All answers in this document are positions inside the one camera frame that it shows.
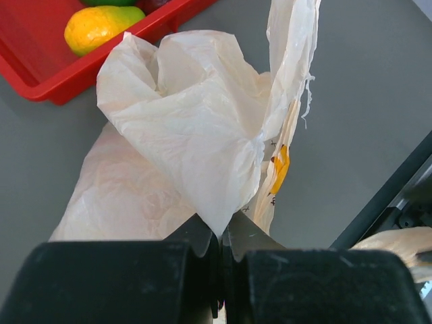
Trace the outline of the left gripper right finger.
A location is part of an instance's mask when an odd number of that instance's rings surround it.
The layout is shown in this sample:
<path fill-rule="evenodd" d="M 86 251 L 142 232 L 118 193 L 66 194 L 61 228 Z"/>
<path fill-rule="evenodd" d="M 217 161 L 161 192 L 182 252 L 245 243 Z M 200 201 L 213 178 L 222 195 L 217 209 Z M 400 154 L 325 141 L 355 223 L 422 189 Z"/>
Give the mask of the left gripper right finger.
<path fill-rule="evenodd" d="M 430 323 L 402 260 L 382 250 L 287 249 L 242 212 L 221 241 L 228 323 Z"/>

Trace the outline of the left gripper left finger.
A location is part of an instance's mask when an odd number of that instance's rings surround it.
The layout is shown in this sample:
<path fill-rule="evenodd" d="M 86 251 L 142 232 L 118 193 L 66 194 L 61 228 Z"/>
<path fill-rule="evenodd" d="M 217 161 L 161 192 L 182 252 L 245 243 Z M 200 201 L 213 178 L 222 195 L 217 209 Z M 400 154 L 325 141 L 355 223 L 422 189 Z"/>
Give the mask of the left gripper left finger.
<path fill-rule="evenodd" d="M 210 323 L 215 234 L 198 216 L 164 240 L 58 241 L 26 258 L 2 323 Z"/>

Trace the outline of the translucent banana print plastic bag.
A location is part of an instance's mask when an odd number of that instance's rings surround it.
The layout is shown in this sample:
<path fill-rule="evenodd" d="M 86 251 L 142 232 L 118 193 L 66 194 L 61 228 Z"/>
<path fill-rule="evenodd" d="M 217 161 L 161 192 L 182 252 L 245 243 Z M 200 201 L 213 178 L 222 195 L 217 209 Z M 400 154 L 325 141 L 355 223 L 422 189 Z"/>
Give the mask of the translucent banana print plastic bag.
<path fill-rule="evenodd" d="M 97 76 L 108 122 L 51 239 L 162 240 L 193 215 L 221 236 L 237 211 L 268 232 L 309 93 L 319 7 L 271 3 L 262 74 L 232 34 L 179 32 L 154 46 L 125 33 Z"/>

